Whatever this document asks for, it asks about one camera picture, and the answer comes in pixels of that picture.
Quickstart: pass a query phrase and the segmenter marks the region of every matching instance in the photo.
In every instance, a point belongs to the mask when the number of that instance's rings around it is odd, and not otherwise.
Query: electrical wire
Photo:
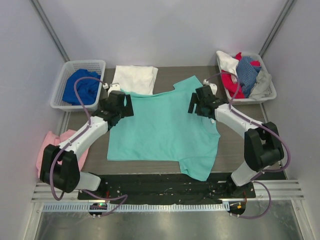
[[[244,204],[247,204],[248,199],[247,199],[246,191],[243,191],[243,195],[244,195]]]
[[[240,90],[240,80],[239,80],[239,78],[238,78],[237,75],[235,75],[235,74],[233,74],[233,73],[231,73],[231,72],[228,72],[228,71],[224,71],[224,72],[219,72],[219,73],[217,73],[217,74],[215,74],[215,75],[212,75],[211,77],[207,78],[206,80],[209,81],[210,79],[213,79],[213,78],[215,78],[215,77],[217,77],[217,76],[221,76],[221,75],[223,75],[223,74],[232,75],[232,76],[234,76],[234,77],[236,78],[236,81],[237,81],[236,91],[235,91],[235,93],[233,94],[233,97],[231,98],[231,100],[229,101],[229,110],[230,110],[233,114],[235,114],[236,116],[238,116],[239,118],[243,119],[244,121],[246,121],[246,122],[248,122],[248,123],[250,123],[250,124],[252,124],[252,125],[254,125],[254,126],[256,126],[256,127],[259,127],[259,128],[261,128],[261,129],[263,129],[264,131],[270,133],[272,136],[274,136],[276,139],[278,139],[278,140],[282,143],[282,145],[284,146],[284,148],[285,148],[285,150],[286,150],[286,154],[287,154],[287,161],[286,161],[286,163],[285,163],[285,165],[284,165],[283,167],[281,167],[281,168],[279,168],[279,169],[264,169],[263,171],[258,172],[258,173],[257,173],[255,176],[253,176],[253,177],[251,178],[251,180],[250,180],[250,181],[253,181],[253,183],[257,183],[257,184],[262,185],[262,186],[265,188],[266,192],[268,193],[268,196],[269,196],[269,204],[268,204],[268,207],[266,208],[266,210],[265,210],[262,214],[260,214],[260,215],[258,215],[258,216],[242,216],[242,215],[236,215],[236,214],[232,213],[233,216],[236,216],[236,217],[242,218],[242,219],[258,219],[258,218],[261,218],[261,217],[263,217],[264,215],[267,214],[267,212],[269,211],[269,209],[270,209],[270,207],[271,207],[272,198],[271,198],[270,191],[269,191],[269,189],[266,187],[266,185],[264,185],[262,182],[254,181],[254,180],[255,180],[256,178],[258,178],[259,176],[261,176],[263,173],[277,173],[277,172],[282,172],[282,171],[284,171],[284,170],[289,166],[289,164],[290,164],[290,162],[291,162],[291,152],[290,152],[290,150],[289,150],[288,145],[285,143],[285,141],[284,141],[278,134],[276,134],[274,131],[270,130],[269,128],[267,128],[267,127],[265,127],[265,126],[263,126],[263,125],[255,122],[255,121],[251,121],[250,119],[248,119],[247,117],[243,116],[242,114],[238,113],[237,111],[235,111],[235,110],[233,109],[232,103],[233,103],[236,95],[238,94],[238,92],[239,92],[239,90]]]
[[[81,104],[87,118],[88,118],[88,122],[87,122],[87,126],[85,127],[85,129],[83,131],[81,131],[77,136],[75,136],[72,140],[70,140],[70,142],[68,142],[63,148],[61,148],[61,150],[57,153],[57,155],[54,157],[53,159],[53,162],[51,164],[51,167],[50,167],[50,175],[49,175],[49,183],[50,183],[50,188],[51,188],[51,193],[52,193],[52,196],[55,200],[57,201],[60,201],[65,192],[62,191],[61,195],[60,196],[57,196],[57,193],[55,191],[55,186],[54,186],[54,168],[55,168],[55,165],[60,157],[60,155],[64,152],[64,150],[66,150],[69,146],[72,145],[72,143],[74,143],[78,138],[80,138],[83,134],[85,134],[87,132],[87,130],[90,128],[90,125],[91,125],[91,118],[90,118],[90,114],[89,114],[89,111],[87,110],[86,106],[84,105],[84,103],[82,102],[79,94],[78,94],[78,91],[77,91],[77,84],[78,82],[84,80],[84,79],[92,79],[92,80],[96,80],[100,83],[103,84],[103,82],[99,79],[99,78],[96,78],[96,77],[92,77],[92,76],[84,76],[84,77],[80,77],[79,79],[77,79],[74,83],[74,86],[73,86],[73,89],[74,89],[74,93],[75,93],[75,96],[76,98],[78,99],[79,103]],[[112,209],[111,211],[108,211],[108,212],[105,212],[101,215],[101,217],[103,216],[107,216],[111,213],[113,213],[115,210],[117,210],[122,204],[124,204],[124,202],[127,200],[128,198],[128,195],[127,194],[124,194],[124,195],[121,195],[121,196],[118,196],[118,197],[115,197],[115,198],[103,198],[103,197],[99,197],[95,194],[93,194],[92,192],[88,191],[88,190],[82,190],[83,192],[85,192],[86,194],[96,198],[96,199],[99,199],[99,200],[105,200],[105,201],[116,201],[116,200],[120,200],[120,199],[123,199],[121,203],[119,203],[114,209]]]

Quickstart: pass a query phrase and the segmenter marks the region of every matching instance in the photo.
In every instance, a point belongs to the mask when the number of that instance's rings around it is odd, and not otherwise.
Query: teal t-shirt
[[[192,93],[202,87],[192,76],[155,95],[131,93],[134,116],[110,130],[110,161],[177,161],[181,173],[206,181],[214,165],[220,134],[216,123],[188,113]]]

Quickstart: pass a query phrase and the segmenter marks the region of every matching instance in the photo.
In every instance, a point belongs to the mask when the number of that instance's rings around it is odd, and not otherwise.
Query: red cloth
[[[230,96],[233,97],[236,90],[237,90],[238,83],[232,82],[230,74],[222,74],[221,79],[222,79],[223,86],[229,91]],[[245,98],[245,95],[243,94],[241,87],[239,88],[239,91],[236,94],[235,98],[236,99],[244,99]]]
[[[235,55],[234,58],[237,59],[238,61],[240,61],[242,59],[241,52],[239,52],[237,55]]]
[[[250,64],[251,64],[252,66],[255,66],[255,67],[261,67],[259,61],[251,61]]]
[[[234,58],[237,59],[238,61],[240,61],[242,59],[241,53],[242,52],[239,52],[237,55],[235,55]],[[255,66],[255,67],[260,67],[261,66],[259,61],[252,61],[252,62],[250,62],[250,64],[252,66]]]

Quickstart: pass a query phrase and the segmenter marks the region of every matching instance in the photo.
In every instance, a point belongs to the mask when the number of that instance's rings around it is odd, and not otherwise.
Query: plastic basket
[[[255,61],[259,61],[260,65],[261,65],[261,70],[265,71],[266,73],[268,72],[264,62],[262,61],[262,58],[258,54],[242,52],[241,56],[242,57],[248,56],[248,57],[253,58]],[[219,66],[219,70],[221,73],[221,67],[220,67],[219,61],[218,61],[218,66]],[[228,100],[231,100],[231,96],[229,94],[229,91],[226,88],[224,88],[224,90],[225,90],[226,97],[228,98]],[[277,92],[276,92],[275,86],[272,81],[270,82],[268,91],[269,91],[269,94],[266,97],[262,97],[259,100],[255,100],[252,98],[235,98],[233,100],[232,104],[235,104],[235,105],[261,104],[267,100],[275,99],[277,97]]]
[[[53,95],[51,97],[50,105],[54,109],[61,109],[66,112],[79,112],[83,111],[81,105],[71,105],[65,101],[62,101],[62,97],[65,92],[65,87],[68,78],[79,69],[86,69],[90,72],[97,72],[101,75],[100,80],[104,79],[106,68],[106,62],[103,60],[77,60],[77,61],[67,61],[60,72],[58,81],[54,87]],[[98,102],[100,97],[102,83],[99,83],[97,95],[95,102],[91,105],[85,105],[85,107],[93,112],[98,108]]]

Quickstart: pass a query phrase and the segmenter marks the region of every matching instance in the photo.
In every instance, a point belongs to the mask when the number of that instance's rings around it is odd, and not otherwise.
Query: basket of clothes
[[[67,61],[60,72],[53,90],[50,105],[66,112],[83,111],[75,91],[76,80],[82,77],[104,79],[106,62],[103,60]],[[102,83],[94,79],[84,79],[77,83],[77,92],[85,107],[93,112],[98,109]]]
[[[276,98],[272,76],[258,54],[226,54],[222,51],[217,51],[216,54],[220,72],[233,73],[240,80],[241,88],[233,100],[234,104],[261,104]],[[230,74],[223,74],[221,80],[226,96],[231,100],[238,86],[237,79]]]

